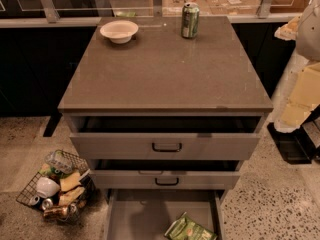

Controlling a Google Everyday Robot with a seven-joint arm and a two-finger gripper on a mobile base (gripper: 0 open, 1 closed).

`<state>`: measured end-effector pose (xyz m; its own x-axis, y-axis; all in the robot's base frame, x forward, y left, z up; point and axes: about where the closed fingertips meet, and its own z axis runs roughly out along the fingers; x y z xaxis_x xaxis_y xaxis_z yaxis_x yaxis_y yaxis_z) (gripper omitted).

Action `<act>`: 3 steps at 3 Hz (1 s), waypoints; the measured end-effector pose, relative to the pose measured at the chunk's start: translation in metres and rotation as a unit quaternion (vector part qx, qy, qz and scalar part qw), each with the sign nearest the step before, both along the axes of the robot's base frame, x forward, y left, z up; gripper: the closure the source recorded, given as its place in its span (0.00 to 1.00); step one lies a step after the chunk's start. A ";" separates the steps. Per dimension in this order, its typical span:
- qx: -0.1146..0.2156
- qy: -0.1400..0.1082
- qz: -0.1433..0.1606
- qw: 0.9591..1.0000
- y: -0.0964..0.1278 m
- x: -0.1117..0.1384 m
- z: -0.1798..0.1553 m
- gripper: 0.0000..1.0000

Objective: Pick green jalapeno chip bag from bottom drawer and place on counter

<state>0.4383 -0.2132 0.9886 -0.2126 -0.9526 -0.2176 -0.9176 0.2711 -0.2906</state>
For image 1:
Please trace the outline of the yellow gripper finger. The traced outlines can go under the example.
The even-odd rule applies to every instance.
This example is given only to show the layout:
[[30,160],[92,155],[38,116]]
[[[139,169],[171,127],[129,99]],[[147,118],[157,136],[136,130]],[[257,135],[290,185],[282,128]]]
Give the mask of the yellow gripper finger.
[[281,133],[291,133],[300,128],[311,113],[320,105],[320,63],[305,66],[285,105],[274,120],[275,129]]
[[299,16],[294,17],[283,26],[278,27],[274,36],[285,41],[296,40],[299,21]]

